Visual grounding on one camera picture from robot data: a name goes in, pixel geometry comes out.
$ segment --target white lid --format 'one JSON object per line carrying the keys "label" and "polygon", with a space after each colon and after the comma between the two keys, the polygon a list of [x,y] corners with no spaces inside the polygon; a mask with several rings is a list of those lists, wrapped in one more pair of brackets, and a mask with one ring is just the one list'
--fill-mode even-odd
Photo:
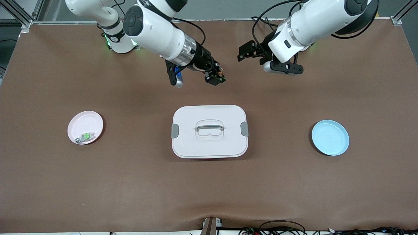
{"label": "white lid", "polygon": [[171,137],[181,158],[238,157],[248,147],[247,118],[236,105],[185,106],[174,114]]}

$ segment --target lid handle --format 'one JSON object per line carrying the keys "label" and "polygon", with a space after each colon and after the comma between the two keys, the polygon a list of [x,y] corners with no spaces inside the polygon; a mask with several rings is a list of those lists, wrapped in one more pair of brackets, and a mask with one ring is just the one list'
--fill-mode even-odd
{"label": "lid handle", "polygon": [[204,125],[204,126],[196,127],[196,131],[199,131],[200,129],[220,129],[220,130],[224,130],[224,127],[220,126],[220,125]]}

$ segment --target white robotic arm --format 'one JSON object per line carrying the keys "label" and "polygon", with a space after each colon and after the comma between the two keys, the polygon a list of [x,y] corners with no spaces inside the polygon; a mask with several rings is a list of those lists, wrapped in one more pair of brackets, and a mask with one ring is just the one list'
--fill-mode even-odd
{"label": "white robotic arm", "polygon": [[238,61],[260,57],[266,72],[301,74],[297,53],[306,50],[316,40],[335,32],[353,33],[369,23],[377,12],[378,0],[305,0],[295,12],[259,45],[250,41],[240,47]]}
{"label": "white robotic arm", "polygon": [[104,31],[113,51],[127,53],[136,44],[123,32],[123,23],[117,11],[105,7],[111,0],[65,0],[68,9],[75,15],[97,21]]}
{"label": "white robotic arm", "polygon": [[223,70],[210,52],[171,23],[186,3],[187,0],[138,0],[126,12],[124,31],[141,47],[166,60],[171,85],[183,86],[178,73],[186,67],[203,72],[207,83],[223,83]]}

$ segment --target brown table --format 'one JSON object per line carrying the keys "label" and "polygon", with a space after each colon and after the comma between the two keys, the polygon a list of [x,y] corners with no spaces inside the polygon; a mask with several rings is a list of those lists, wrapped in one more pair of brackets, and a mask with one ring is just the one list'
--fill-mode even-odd
{"label": "brown table", "polygon": [[[418,226],[418,66],[401,27],[376,20],[357,38],[321,39],[299,56],[305,72],[288,77],[237,62],[252,22],[198,24],[227,76],[217,87],[191,71],[172,87],[161,58],[113,53],[95,25],[34,25],[20,37],[0,89],[0,232],[193,230],[207,216],[224,226]],[[174,112],[219,104],[246,111],[246,154],[177,157]],[[84,110],[106,127],[78,146],[66,128]],[[310,143],[323,119],[350,134],[339,157]]]}

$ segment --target white plate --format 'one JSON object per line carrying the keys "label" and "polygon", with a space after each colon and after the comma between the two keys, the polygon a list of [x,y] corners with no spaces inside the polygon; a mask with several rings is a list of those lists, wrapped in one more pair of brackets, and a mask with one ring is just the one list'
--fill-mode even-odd
{"label": "white plate", "polygon": [[316,148],[329,156],[343,154],[350,144],[345,128],[336,121],[322,120],[312,129],[312,141]]}
{"label": "white plate", "polygon": [[[88,144],[95,141],[103,131],[103,119],[97,112],[84,111],[81,112],[71,119],[68,124],[68,138],[76,144]],[[77,143],[76,138],[80,137],[84,133],[94,133],[94,139]]]}

